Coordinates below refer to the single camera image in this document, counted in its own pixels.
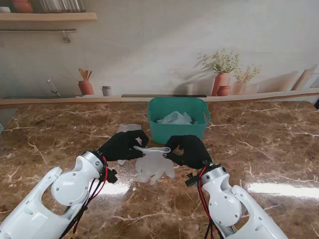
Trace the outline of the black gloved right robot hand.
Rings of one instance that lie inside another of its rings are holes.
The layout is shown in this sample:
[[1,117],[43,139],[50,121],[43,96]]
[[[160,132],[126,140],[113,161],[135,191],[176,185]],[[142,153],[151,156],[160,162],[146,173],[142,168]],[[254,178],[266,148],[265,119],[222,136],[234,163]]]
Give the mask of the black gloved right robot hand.
[[172,162],[192,169],[202,169],[212,164],[205,145],[195,135],[175,135],[166,142],[165,147],[171,149],[164,157]]

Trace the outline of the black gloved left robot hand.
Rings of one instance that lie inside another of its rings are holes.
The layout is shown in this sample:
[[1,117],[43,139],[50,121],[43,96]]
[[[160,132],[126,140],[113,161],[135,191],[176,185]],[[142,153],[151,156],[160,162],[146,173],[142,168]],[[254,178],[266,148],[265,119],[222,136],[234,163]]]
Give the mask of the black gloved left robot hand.
[[104,143],[97,154],[107,161],[137,159],[143,157],[143,152],[134,147],[145,148],[148,142],[148,136],[141,129],[119,132]]

